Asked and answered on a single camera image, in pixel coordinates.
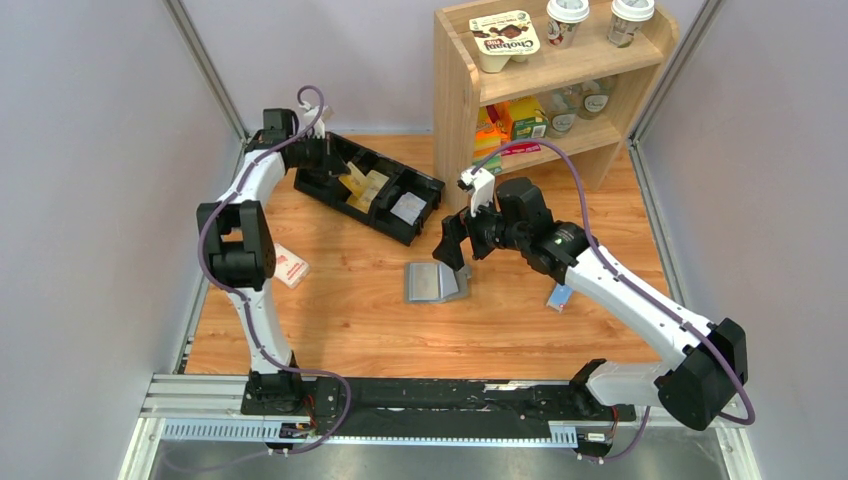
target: cable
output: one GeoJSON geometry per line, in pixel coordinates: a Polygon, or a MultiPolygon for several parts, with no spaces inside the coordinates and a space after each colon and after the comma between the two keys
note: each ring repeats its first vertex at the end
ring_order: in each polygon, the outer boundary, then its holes
{"type": "Polygon", "coordinates": [[[162,474],[162,465],[165,465],[168,468],[170,468],[171,470],[175,470],[175,471],[180,472],[180,473],[185,473],[185,474],[189,474],[189,475],[198,475],[198,474],[201,474],[201,473],[209,473],[209,472],[214,472],[216,470],[223,470],[225,468],[234,467],[234,466],[236,466],[240,463],[244,463],[244,462],[254,460],[254,459],[257,459],[257,458],[260,458],[260,457],[267,457],[268,454],[269,454],[268,450],[263,450],[261,452],[254,452],[254,453],[250,453],[250,454],[247,454],[247,455],[243,455],[243,456],[238,457],[236,459],[233,459],[233,460],[230,460],[228,462],[224,462],[224,463],[221,463],[221,464],[218,464],[218,465],[213,465],[211,467],[187,468],[187,467],[181,467],[179,465],[174,465],[171,462],[171,460],[168,459],[168,454],[166,453],[166,454],[161,455],[160,458],[159,458],[160,463],[156,467],[156,476],[154,478],[156,478],[156,479],[160,478],[160,475],[162,474]]]}
{"type": "Polygon", "coordinates": [[[615,438],[615,432],[618,429],[618,408],[613,405],[612,406],[612,428],[610,429],[610,440],[615,438]]]}
{"type": "Polygon", "coordinates": [[[240,291],[238,291],[235,288],[232,288],[228,285],[224,285],[223,283],[219,282],[218,279],[216,279],[212,275],[212,272],[209,271],[209,266],[206,264],[206,254],[204,252],[204,246],[205,246],[206,236],[209,234],[209,230],[212,228],[212,224],[215,222],[215,219],[218,218],[218,215],[221,214],[221,212],[224,210],[224,208],[227,207],[227,205],[229,205],[233,200],[235,200],[239,196],[242,188],[244,188],[244,185],[247,182],[248,177],[250,177],[250,174],[253,172],[253,169],[256,168],[256,166],[259,164],[259,162],[268,158],[269,156],[273,155],[274,153],[282,150],[283,148],[290,145],[291,143],[297,141],[300,137],[304,136],[308,131],[310,131],[315,126],[315,124],[318,123],[318,120],[321,119],[321,114],[324,111],[324,94],[321,92],[320,89],[318,89],[315,86],[305,85],[305,86],[301,87],[300,90],[297,91],[297,101],[298,101],[298,103],[301,103],[301,104],[303,103],[301,98],[302,98],[303,92],[305,92],[306,90],[312,90],[318,95],[318,101],[319,101],[318,113],[317,113],[317,115],[315,115],[315,118],[313,118],[312,121],[309,123],[309,125],[304,127],[303,130],[297,132],[291,138],[286,139],[282,143],[275,145],[274,147],[271,147],[268,150],[265,150],[264,152],[259,154],[255,159],[253,159],[253,161],[251,161],[247,165],[247,167],[244,169],[244,173],[242,174],[241,178],[239,178],[238,183],[236,183],[235,191],[232,192],[230,195],[228,195],[226,198],[224,198],[224,200],[222,200],[218,204],[218,206],[215,207],[215,209],[212,211],[212,214],[209,215],[209,218],[206,219],[206,222],[203,224],[203,227],[200,229],[200,239],[197,242],[197,258],[200,262],[200,269],[203,271],[203,275],[205,275],[206,278],[209,279],[209,283],[211,283],[212,285],[215,285],[216,287],[220,288],[221,290],[223,290],[227,293],[231,293],[231,294],[237,296],[242,301],[242,303],[244,304],[244,317],[245,317],[245,323],[247,324],[247,330],[248,330],[248,333],[250,335],[250,341],[252,341],[253,344],[256,346],[256,348],[259,349],[259,353],[260,353],[260,355],[262,355],[262,358],[264,358],[269,363],[271,363],[272,365],[274,365],[275,367],[277,367],[278,369],[280,369],[284,372],[299,373],[301,375],[316,375],[316,376],[321,375],[321,376],[325,376],[325,377],[335,378],[336,380],[339,381],[339,383],[342,384],[342,386],[345,389],[345,393],[346,393],[346,395],[345,395],[345,405],[344,405],[344,408],[342,409],[342,413],[341,413],[341,415],[339,415],[339,419],[336,421],[336,423],[332,427],[330,427],[330,429],[327,430],[327,432],[324,433],[324,435],[322,435],[320,438],[318,438],[314,442],[309,443],[308,445],[306,445],[304,447],[292,449],[292,450],[289,450],[288,452],[285,452],[285,453],[291,454],[291,455],[294,455],[294,454],[297,454],[297,453],[306,453],[306,452],[309,452],[309,451],[312,451],[312,450],[318,448],[319,446],[323,445],[339,429],[339,427],[341,427],[345,418],[347,418],[348,412],[350,411],[350,402],[351,402],[351,397],[353,396],[352,392],[351,392],[350,382],[348,382],[341,375],[334,373],[334,372],[327,371],[327,370],[310,369],[310,368],[294,368],[294,367],[290,367],[288,365],[283,365],[280,361],[278,361],[276,358],[274,358],[268,352],[266,352],[265,346],[261,344],[261,342],[259,341],[259,337],[256,334],[256,328],[254,327],[254,324],[253,324],[253,315],[251,314],[251,311],[250,311],[250,300],[248,299],[247,295],[241,293],[240,291]]]}
{"type": "MultiPolygon", "coordinates": [[[[670,319],[672,319],[678,325],[683,327],[683,329],[685,329],[686,331],[688,331],[689,333],[694,335],[695,338],[697,338],[704,346],[707,347],[707,350],[709,350],[710,353],[713,355],[713,358],[715,358],[716,361],[718,361],[719,366],[721,366],[722,370],[724,370],[724,373],[727,374],[727,376],[730,378],[730,382],[733,384],[733,388],[736,389],[736,393],[739,394],[739,397],[742,399],[742,403],[745,405],[745,410],[748,413],[748,418],[739,418],[739,417],[735,417],[733,415],[726,414],[724,412],[719,412],[718,416],[721,417],[721,418],[724,418],[725,420],[729,420],[731,422],[735,422],[735,423],[738,423],[738,424],[741,424],[741,425],[751,425],[751,424],[753,424],[754,420],[756,419],[756,414],[754,413],[754,406],[751,404],[751,398],[748,397],[748,393],[745,391],[745,388],[742,386],[742,382],[739,381],[739,378],[733,372],[733,368],[730,366],[730,364],[724,358],[724,355],[722,355],[721,352],[718,351],[718,348],[716,348],[716,346],[713,344],[713,342],[711,342],[710,339],[706,337],[706,335],[704,335],[700,331],[698,331],[698,329],[695,328],[691,323],[684,321],[683,317],[681,317],[676,312],[674,312],[673,310],[668,308],[664,303],[660,302],[659,300],[654,298],[652,295],[650,295],[648,292],[646,292],[644,289],[642,289],[641,287],[639,287],[638,285],[633,283],[629,278],[627,278],[624,275],[622,275],[621,273],[619,273],[619,271],[612,265],[612,263],[609,260],[607,260],[607,258],[604,256],[603,252],[601,252],[600,248],[598,248],[598,242],[595,241],[595,237],[592,235],[592,228],[589,225],[589,206],[586,202],[586,192],[583,190],[583,183],[580,180],[580,175],[577,173],[577,168],[574,166],[574,163],[571,161],[571,158],[568,156],[568,154],[566,154],[564,151],[562,151],[561,148],[559,148],[558,146],[554,145],[553,143],[551,143],[547,140],[538,139],[538,138],[513,140],[511,142],[508,142],[508,143],[501,145],[495,151],[489,153],[482,160],[477,162],[477,164],[474,166],[474,169],[471,170],[471,175],[474,175],[475,173],[477,173],[477,171],[479,171],[480,168],[482,168],[483,165],[485,165],[495,155],[497,155],[497,154],[501,153],[502,151],[504,151],[504,150],[506,150],[510,147],[513,147],[515,145],[522,145],[522,144],[527,144],[527,143],[543,145],[545,147],[550,148],[551,150],[554,151],[554,153],[559,155],[560,158],[563,159],[563,161],[565,161],[565,164],[568,166],[568,169],[571,171],[571,176],[574,178],[574,184],[577,187],[577,195],[578,195],[579,200],[580,200],[580,214],[583,217],[583,229],[586,231],[586,239],[589,241],[589,247],[592,249],[592,252],[595,254],[595,257],[597,257],[598,260],[604,265],[604,267],[607,270],[609,270],[610,273],[612,273],[613,277],[617,278],[623,284],[627,285],[637,295],[639,295],[640,297],[645,299],[645,301],[647,301],[648,303],[650,303],[651,305],[653,305],[654,307],[659,309],[661,312],[666,314],[670,319]]],[[[637,432],[636,438],[633,439],[633,443],[631,443],[630,446],[628,446],[623,452],[621,452],[618,455],[615,455],[614,457],[611,457],[610,459],[612,459],[612,458],[622,458],[623,456],[630,453],[630,451],[632,451],[632,448],[635,446],[635,444],[638,442],[638,440],[641,439],[641,437],[642,437],[641,433],[648,423],[648,413],[649,412],[650,412],[650,407],[648,407],[645,410],[645,416],[642,419],[642,425],[639,428],[639,432],[637,432]]]]}
{"type": "Polygon", "coordinates": [[[645,435],[645,428],[648,426],[648,417],[651,415],[651,407],[645,407],[645,414],[642,415],[642,423],[639,424],[639,430],[636,430],[636,436],[633,437],[633,440],[630,441],[630,444],[627,445],[627,448],[622,450],[615,455],[608,455],[606,457],[593,457],[591,455],[578,455],[578,460],[581,458],[586,458],[591,462],[594,462],[598,465],[603,465],[604,463],[614,462],[616,460],[621,460],[633,452],[633,449],[636,448],[636,445],[639,444],[639,441],[642,440],[642,437],[645,435]]]}

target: cup lid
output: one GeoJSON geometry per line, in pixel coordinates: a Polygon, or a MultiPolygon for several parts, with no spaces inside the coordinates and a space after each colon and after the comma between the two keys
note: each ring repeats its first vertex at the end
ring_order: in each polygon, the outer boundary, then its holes
{"type": "Polygon", "coordinates": [[[615,0],[612,13],[631,22],[644,22],[654,16],[654,0],[615,0]]]}
{"type": "Polygon", "coordinates": [[[588,0],[550,0],[548,16],[565,23],[578,23],[589,17],[588,0]]]}

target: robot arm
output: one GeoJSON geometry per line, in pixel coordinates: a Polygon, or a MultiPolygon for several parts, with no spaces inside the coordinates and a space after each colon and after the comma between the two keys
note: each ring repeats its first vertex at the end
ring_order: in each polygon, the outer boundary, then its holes
{"type": "MultiPolygon", "coordinates": [[[[309,105],[304,108],[307,119],[317,114],[309,105]]],[[[227,295],[238,311],[245,332],[258,340],[248,341],[251,370],[274,374],[279,371],[275,362],[292,366],[294,357],[280,329],[272,298],[271,277],[276,254],[263,206],[291,168],[308,168],[331,176],[349,173],[349,170],[341,157],[332,151],[320,119],[310,135],[268,155],[267,150],[295,135],[299,122],[296,114],[286,109],[265,110],[263,117],[264,128],[248,144],[244,166],[236,180],[217,202],[198,207],[197,221],[202,229],[220,202],[227,202],[204,239],[204,260],[216,280],[236,290],[227,295]],[[223,237],[233,230],[241,231],[242,238],[225,240],[223,237]],[[252,321],[248,321],[245,303],[251,306],[252,321]]]]}
{"type": "Polygon", "coordinates": [[[736,389],[697,334],[681,327],[686,322],[718,348],[744,384],[745,333],[738,324],[725,319],[716,325],[685,309],[598,246],[604,260],[617,270],[611,271],[582,228],[554,221],[541,191],[527,178],[507,180],[497,188],[499,210],[491,196],[486,198],[494,190],[494,177],[485,169],[463,172],[459,185],[471,195],[471,205],[442,221],[442,241],[433,252],[436,260],[455,271],[462,269],[460,244],[466,238],[475,260],[496,248],[518,250],[533,270],[603,305],[659,354],[662,361],[657,364],[589,362],[575,380],[584,382],[600,404],[661,405],[684,425],[704,430],[736,389]],[[674,311],[682,322],[673,321],[662,307],[674,311]]]}

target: chobani label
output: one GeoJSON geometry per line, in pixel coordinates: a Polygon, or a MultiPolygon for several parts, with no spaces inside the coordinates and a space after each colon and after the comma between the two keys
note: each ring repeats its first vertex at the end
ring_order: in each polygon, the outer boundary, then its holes
{"type": "Polygon", "coordinates": [[[607,106],[609,95],[589,95],[583,100],[583,106],[592,113],[598,113],[607,106]]]}
{"type": "Polygon", "coordinates": [[[529,55],[539,50],[539,37],[523,10],[468,21],[480,51],[486,55],[529,55]]]}

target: wooden shelving unit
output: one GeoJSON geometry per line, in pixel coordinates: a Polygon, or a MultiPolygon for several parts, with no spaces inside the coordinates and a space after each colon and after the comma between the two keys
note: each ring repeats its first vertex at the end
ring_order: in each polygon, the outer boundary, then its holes
{"type": "MultiPolygon", "coordinates": [[[[434,170],[453,185],[471,165],[477,111],[481,106],[531,95],[586,80],[618,74],[618,84],[604,114],[595,120],[578,119],[561,139],[549,139],[572,156],[581,177],[592,189],[600,187],[610,165],[624,145],[642,104],[678,41],[677,22],[660,6],[642,27],[633,44],[616,48],[606,39],[611,3],[589,0],[591,14],[567,49],[545,41],[546,0],[482,0],[437,10],[434,33],[434,170]],[[509,62],[500,73],[477,67],[479,50],[468,30],[472,18],[510,10],[524,10],[542,42],[527,62],[509,62]]],[[[503,157],[508,173],[558,158],[553,152],[503,157]]],[[[467,198],[457,188],[445,189],[451,209],[467,198]]]]}

